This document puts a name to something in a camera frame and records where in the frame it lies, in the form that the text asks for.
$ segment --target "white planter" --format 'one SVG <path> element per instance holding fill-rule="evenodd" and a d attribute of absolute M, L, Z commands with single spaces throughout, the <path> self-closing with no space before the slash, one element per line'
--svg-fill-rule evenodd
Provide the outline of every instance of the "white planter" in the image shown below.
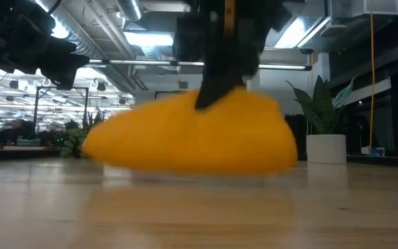
<path fill-rule="evenodd" d="M 346 137 L 344 135 L 307 136 L 309 163 L 346 164 Z"/>

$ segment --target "yellow cloth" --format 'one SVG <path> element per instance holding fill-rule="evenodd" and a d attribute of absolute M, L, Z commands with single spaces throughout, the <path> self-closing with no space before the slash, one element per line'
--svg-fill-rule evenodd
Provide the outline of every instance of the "yellow cloth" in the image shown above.
<path fill-rule="evenodd" d="M 236 88 L 204 111 L 198 91 L 144 104 L 93 128 L 83 150 L 113 166 L 148 172 L 259 175 L 297 163 L 278 104 Z"/>

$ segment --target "ceiling duct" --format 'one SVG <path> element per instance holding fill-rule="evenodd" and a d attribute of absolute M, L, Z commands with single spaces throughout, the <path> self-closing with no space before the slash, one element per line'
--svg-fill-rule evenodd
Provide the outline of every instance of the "ceiling duct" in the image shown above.
<path fill-rule="evenodd" d="M 138 21 L 144 14 L 140 0 L 117 0 L 119 9 L 127 21 Z"/>
<path fill-rule="evenodd" d="M 157 46 L 143 46 L 141 47 L 145 57 L 149 60 L 171 60 L 169 57 L 163 55 Z M 163 69 L 176 71 L 177 66 L 160 66 Z"/>
<path fill-rule="evenodd" d="M 41 2 L 47 8 L 51 8 L 52 1 L 37 0 Z M 69 32 L 68 41 L 76 44 L 75 53 L 79 55 L 85 55 L 91 59 L 104 59 L 107 56 L 102 50 L 96 45 L 96 43 L 88 36 L 84 29 L 70 16 L 70 14 L 63 8 L 58 7 L 53 13 L 53 17 Z M 104 74 L 109 81 L 119 91 L 132 93 L 136 89 L 133 80 L 125 74 L 119 72 L 113 66 L 107 66 L 105 68 L 94 68 L 96 71 Z"/>
<path fill-rule="evenodd" d="M 190 5 L 184 1 L 143 0 L 142 5 L 148 11 L 160 12 L 190 12 Z"/>

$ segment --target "potted plant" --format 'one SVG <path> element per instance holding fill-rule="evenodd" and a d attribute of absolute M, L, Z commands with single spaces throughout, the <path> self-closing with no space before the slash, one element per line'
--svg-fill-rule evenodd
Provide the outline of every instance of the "potted plant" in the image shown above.
<path fill-rule="evenodd" d="M 335 99 L 331 98 L 328 82 L 317 77 L 312 98 L 291 83 L 296 101 L 302 106 L 303 114 L 312 124 L 312 134 L 307 136 L 307 158 L 309 163 L 346 163 L 346 139 L 335 134 L 340 112 L 352 92 L 354 78 Z"/>
<path fill-rule="evenodd" d="M 64 143 L 65 147 L 61 156 L 64 158 L 83 158 L 84 155 L 81 148 L 87 134 L 93 127 L 103 121 L 104 114 L 98 111 L 94 118 L 92 113 L 87 113 L 86 119 L 82 120 L 83 129 L 79 129 L 79 125 L 73 120 L 66 123 L 66 127 L 70 127 L 71 129 L 66 131 L 68 133 L 68 140 Z"/>

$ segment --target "wooden tabletop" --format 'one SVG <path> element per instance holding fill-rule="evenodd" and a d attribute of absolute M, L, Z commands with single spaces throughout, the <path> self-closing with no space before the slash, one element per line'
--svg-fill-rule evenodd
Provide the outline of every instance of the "wooden tabletop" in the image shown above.
<path fill-rule="evenodd" d="M 398 248 L 398 168 L 185 178 L 4 162 L 0 248 Z"/>

